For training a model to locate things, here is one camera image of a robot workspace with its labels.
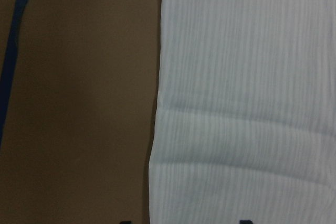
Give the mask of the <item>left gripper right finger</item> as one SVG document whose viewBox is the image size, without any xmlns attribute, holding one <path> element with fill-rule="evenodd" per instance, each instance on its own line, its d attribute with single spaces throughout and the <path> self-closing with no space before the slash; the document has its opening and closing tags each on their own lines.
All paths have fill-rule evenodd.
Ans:
<svg viewBox="0 0 336 224">
<path fill-rule="evenodd" d="M 247 219 L 247 220 L 240 220 L 239 224 L 254 224 L 254 222 L 252 220 Z"/>
</svg>

